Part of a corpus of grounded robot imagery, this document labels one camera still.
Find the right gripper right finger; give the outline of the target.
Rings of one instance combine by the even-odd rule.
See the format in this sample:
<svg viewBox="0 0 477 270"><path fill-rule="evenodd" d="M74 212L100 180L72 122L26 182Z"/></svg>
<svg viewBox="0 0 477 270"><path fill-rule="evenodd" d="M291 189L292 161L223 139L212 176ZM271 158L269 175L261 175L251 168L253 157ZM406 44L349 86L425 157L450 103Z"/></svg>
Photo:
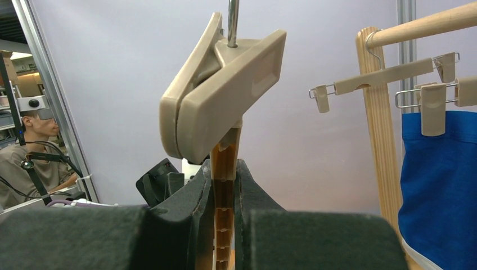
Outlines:
<svg viewBox="0 0 477 270"><path fill-rule="evenodd" d="M236 269L407 269L393 227L361 213L287 211L245 161L235 179Z"/></svg>

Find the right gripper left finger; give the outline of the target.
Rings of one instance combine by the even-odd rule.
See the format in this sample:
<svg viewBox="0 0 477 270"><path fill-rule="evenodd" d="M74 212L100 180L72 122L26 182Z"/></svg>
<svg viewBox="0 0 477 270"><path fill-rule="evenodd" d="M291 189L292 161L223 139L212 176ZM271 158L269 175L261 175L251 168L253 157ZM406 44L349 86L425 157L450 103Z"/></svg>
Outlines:
<svg viewBox="0 0 477 270"><path fill-rule="evenodd" d="M2 269L211 269L210 161L161 204L31 208L1 223Z"/></svg>

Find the blue underwear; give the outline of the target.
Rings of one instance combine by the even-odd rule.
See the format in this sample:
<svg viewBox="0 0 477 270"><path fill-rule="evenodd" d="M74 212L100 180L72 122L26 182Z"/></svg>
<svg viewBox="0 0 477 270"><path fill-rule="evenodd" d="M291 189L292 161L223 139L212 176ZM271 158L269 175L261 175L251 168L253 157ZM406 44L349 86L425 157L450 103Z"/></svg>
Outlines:
<svg viewBox="0 0 477 270"><path fill-rule="evenodd" d="M447 111L444 134L403 114L402 244L423 269L476 268L476 113Z"/></svg>

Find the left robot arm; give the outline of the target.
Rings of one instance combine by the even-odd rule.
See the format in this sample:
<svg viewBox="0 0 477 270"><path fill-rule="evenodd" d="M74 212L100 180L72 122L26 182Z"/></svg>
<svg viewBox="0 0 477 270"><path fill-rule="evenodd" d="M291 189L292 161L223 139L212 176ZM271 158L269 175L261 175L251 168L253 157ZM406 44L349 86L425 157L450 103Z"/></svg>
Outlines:
<svg viewBox="0 0 477 270"><path fill-rule="evenodd" d="M188 184L208 158L198 164L183 159L182 173L165 158L136 181L136 189L149 207L155 207Z"/></svg>

